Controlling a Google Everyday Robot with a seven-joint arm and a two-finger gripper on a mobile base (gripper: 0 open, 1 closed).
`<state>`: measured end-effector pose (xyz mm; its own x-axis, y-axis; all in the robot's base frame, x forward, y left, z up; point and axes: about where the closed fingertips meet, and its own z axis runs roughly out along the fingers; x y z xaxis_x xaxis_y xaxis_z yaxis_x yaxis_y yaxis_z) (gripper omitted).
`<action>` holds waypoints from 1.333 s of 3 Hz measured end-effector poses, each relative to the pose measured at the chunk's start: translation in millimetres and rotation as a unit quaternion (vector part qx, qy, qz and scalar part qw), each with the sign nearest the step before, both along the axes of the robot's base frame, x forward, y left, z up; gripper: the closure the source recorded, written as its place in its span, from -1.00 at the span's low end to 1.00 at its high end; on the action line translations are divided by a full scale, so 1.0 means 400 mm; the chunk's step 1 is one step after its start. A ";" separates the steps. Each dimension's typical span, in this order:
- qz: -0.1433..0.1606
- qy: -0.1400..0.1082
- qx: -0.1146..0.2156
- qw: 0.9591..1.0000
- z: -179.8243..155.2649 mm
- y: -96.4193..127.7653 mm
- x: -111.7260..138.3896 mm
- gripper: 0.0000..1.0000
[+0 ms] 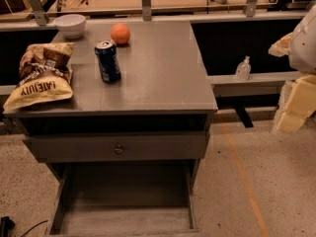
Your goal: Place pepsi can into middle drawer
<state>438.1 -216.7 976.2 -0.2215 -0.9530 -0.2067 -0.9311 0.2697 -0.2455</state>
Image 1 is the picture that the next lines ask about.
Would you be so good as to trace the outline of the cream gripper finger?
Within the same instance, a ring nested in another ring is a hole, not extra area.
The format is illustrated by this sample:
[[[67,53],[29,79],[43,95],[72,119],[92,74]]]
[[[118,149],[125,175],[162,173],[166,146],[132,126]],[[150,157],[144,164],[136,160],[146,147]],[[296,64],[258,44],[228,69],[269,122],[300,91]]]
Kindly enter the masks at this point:
[[[268,53],[276,57],[289,55],[289,47],[290,47],[291,38],[292,38],[292,33],[285,35],[284,37],[282,37],[277,42],[271,45],[271,47],[268,50]]]
[[[316,76],[287,80],[281,88],[274,117],[274,132],[296,133],[316,112]]]

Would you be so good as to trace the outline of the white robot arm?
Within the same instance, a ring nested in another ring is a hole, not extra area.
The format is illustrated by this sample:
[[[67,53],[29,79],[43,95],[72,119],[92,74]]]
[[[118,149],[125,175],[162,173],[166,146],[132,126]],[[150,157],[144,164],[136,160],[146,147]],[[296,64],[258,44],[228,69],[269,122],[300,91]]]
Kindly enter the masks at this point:
[[[292,134],[316,112],[316,5],[292,33],[271,45],[269,54],[287,55],[290,67],[300,73],[282,86],[274,118],[275,131]]]

